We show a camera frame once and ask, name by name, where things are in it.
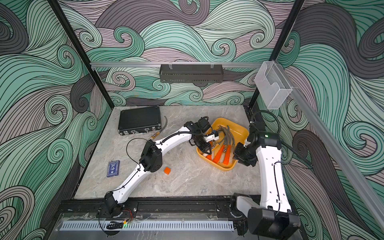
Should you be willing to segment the yellow plastic tray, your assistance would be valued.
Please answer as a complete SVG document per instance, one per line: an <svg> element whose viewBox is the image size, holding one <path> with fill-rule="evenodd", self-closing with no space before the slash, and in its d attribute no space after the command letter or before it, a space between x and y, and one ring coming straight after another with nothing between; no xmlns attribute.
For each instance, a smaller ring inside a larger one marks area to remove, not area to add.
<svg viewBox="0 0 384 240"><path fill-rule="evenodd" d="M212 127L219 134L219 139L211 144L212 154L204 154L196 148L198 156L223 172L230 171L238 162L234 159L235 147L245 143L249 131L225 118L217 118Z"/></svg>

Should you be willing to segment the blue card pack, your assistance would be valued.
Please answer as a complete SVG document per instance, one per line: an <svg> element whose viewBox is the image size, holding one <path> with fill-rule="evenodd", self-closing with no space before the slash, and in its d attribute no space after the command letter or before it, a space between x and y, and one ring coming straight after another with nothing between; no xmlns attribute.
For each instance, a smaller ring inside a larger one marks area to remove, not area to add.
<svg viewBox="0 0 384 240"><path fill-rule="evenodd" d="M115 177L119 175L120 161L111 161L108 163L107 178Z"/></svg>

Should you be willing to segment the clear acrylic wall holder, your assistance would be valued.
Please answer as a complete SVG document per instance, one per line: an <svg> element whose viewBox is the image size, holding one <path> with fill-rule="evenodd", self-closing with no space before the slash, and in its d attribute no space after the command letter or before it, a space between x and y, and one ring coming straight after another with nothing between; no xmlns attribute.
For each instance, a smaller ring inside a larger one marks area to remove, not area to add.
<svg viewBox="0 0 384 240"><path fill-rule="evenodd" d="M268 110L279 109L292 92L287 73L275 61L262 63L255 84Z"/></svg>

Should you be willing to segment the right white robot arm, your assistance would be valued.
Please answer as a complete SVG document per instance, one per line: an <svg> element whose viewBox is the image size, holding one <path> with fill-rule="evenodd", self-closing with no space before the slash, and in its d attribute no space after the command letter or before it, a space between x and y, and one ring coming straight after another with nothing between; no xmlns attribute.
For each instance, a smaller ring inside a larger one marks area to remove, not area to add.
<svg viewBox="0 0 384 240"><path fill-rule="evenodd" d="M255 124L257 114L270 114L259 110L251 116L247 141L238 143L234 159L244 166L259 165L262 193L260 202L252 197L234 194L232 206L243 220L234 224L238 235L252 235L275 240L288 240L301 227L300 217L294 214L284 185L282 170L281 127L275 133L260 130Z"/></svg>

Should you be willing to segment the black ribbed storage case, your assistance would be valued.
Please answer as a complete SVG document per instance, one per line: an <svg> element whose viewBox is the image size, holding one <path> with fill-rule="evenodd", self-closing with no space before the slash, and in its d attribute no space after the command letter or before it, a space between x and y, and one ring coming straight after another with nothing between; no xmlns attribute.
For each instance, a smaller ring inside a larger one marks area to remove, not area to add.
<svg viewBox="0 0 384 240"><path fill-rule="evenodd" d="M122 136L144 134L162 129L159 106L122 110L118 125L118 133Z"/></svg>

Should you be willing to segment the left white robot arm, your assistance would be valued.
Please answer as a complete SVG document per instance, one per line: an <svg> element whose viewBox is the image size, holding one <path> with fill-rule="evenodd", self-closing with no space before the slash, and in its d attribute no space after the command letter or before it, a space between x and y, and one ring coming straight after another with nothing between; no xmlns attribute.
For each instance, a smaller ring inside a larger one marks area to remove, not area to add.
<svg viewBox="0 0 384 240"><path fill-rule="evenodd" d="M136 161L137 166L132 173L114 190L104 196L104 203L111 217L118 217L123 212L124 203L136 187L151 173L158 171L163 165L163 156L176 146L189 142L202 153L212 154L211 142L219 139L219 133L213 130L208 117L200 118L196 123L186 122L176 132L158 141L147 140Z"/></svg>

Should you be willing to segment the wooden handle sickle with label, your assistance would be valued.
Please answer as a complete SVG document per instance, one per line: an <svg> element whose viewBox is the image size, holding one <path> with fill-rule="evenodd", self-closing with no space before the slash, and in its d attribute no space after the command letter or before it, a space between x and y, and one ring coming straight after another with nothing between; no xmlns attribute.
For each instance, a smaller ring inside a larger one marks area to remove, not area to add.
<svg viewBox="0 0 384 240"><path fill-rule="evenodd" d="M154 133L152 136L151 136L151 139L154 140L163 130L165 130L165 128L167 127L167 124L168 124L168 118L166 116L164 116L165 118L165 124L163 125L163 127L157 131L156 133Z"/></svg>

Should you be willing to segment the small orange block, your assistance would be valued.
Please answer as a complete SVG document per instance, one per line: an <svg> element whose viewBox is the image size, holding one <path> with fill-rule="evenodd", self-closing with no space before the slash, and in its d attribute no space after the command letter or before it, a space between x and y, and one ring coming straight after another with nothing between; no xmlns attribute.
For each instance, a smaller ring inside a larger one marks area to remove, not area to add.
<svg viewBox="0 0 384 240"><path fill-rule="evenodd" d="M168 167L166 167L166 168L164 169L164 173L165 173L166 175L169 175L169 174L171 173L171 169L168 168Z"/></svg>

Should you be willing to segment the black wall shelf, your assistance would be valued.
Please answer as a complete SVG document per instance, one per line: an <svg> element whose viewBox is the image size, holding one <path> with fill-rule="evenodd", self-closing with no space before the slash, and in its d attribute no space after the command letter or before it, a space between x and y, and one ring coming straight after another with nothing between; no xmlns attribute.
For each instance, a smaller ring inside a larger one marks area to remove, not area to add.
<svg viewBox="0 0 384 240"><path fill-rule="evenodd" d="M222 65L165 64L160 67L162 83L221 83L224 78Z"/></svg>

